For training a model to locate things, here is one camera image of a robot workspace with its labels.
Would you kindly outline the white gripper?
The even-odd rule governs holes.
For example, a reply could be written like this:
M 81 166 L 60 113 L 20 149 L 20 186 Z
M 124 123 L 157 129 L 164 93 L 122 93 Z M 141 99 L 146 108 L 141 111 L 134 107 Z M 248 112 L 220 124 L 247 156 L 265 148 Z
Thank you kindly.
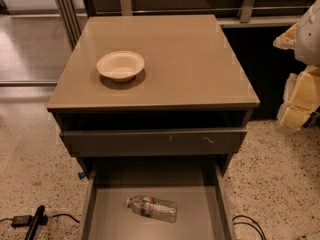
M 279 49 L 293 49 L 295 58 L 307 66 L 286 81 L 283 103 L 277 114 L 276 130 L 293 134 L 303 127 L 312 112 L 320 107 L 320 0 L 316 0 L 295 23 L 273 41 Z

